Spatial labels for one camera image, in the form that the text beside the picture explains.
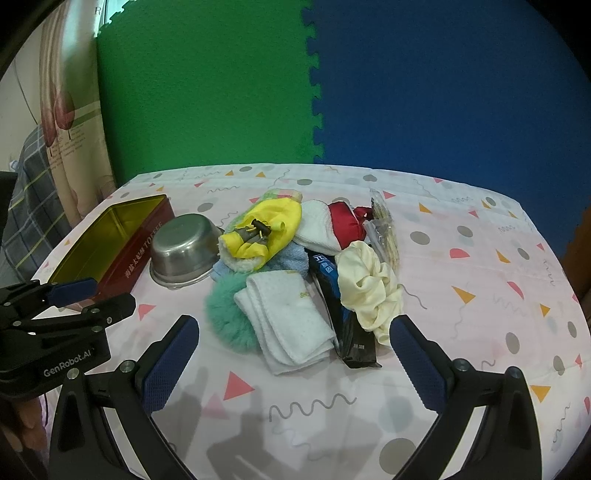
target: snack package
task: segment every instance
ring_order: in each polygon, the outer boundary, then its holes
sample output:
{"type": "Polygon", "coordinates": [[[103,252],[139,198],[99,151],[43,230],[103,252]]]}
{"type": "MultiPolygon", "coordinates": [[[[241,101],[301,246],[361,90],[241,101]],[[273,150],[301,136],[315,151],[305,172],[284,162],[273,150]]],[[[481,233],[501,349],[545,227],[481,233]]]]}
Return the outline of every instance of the snack package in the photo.
{"type": "Polygon", "coordinates": [[[349,368],[378,367],[375,356],[375,336],[366,332],[357,314],[340,303],[340,291],[334,259],[308,251],[310,273],[320,289],[330,321],[336,334],[335,350],[349,368]]]}

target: teal fluffy ball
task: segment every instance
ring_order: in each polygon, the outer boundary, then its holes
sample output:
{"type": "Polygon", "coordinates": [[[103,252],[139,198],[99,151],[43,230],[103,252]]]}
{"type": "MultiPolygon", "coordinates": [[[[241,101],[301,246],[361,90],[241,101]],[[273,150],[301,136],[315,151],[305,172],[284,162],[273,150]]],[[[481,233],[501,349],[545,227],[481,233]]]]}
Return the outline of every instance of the teal fluffy ball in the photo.
{"type": "Polygon", "coordinates": [[[250,320],[234,302],[234,294],[246,287],[248,275],[224,275],[205,299],[205,310],[213,331],[220,340],[240,353],[251,352],[259,347],[250,320]]]}

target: yellow cloth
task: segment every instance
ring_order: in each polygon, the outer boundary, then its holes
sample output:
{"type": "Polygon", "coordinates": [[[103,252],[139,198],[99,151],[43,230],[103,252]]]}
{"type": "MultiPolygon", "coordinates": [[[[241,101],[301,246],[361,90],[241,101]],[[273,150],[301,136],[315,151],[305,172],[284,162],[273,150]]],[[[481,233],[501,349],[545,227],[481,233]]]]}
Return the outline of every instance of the yellow cloth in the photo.
{"type": "Polygon", "coordinates": [[[352,242],[335,256],[339,272],[340,302],[353,310],[378,343],[390,345],[390,323],[402,313],[402,288],[394,270],[380,263],[365,242],[352,242]]]}
{"type": "Polygon", "coordinates": [[[250,227],[254,219],[271,229],[267,245],[244,242],[237,232],[224,233],[220,240],[235,258],[258,257],[260,262],[254,267],[258,270],[294,238],[301,221],[301,204],[291,198],[264,200],[246,212],[234,228],[250,227]]]}

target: curtain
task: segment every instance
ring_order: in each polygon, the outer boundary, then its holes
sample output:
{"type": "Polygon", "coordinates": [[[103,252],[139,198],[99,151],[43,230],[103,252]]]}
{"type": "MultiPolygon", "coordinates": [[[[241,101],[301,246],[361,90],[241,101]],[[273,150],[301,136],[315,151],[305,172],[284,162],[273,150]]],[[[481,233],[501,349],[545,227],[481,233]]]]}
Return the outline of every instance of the curtain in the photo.
{"type": "Polygon", "coordinates": [[[41,126],[65,215],[77,225],[115,190],[96,66],[104,0],[66,0],[41,33],[41,126]]]}

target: plaid fabric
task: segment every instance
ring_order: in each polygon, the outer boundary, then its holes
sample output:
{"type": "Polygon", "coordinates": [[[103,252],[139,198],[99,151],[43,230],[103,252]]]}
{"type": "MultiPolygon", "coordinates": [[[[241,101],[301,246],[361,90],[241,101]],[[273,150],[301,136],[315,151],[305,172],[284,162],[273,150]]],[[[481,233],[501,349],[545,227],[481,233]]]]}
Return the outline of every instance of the plaid fabric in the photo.
{"type": "Polygon", "coordinates": [[[71,230],[57,196],[40,125],[25,140],[17,174],[2,247],[7,263],[25,281],[71,230]]]}

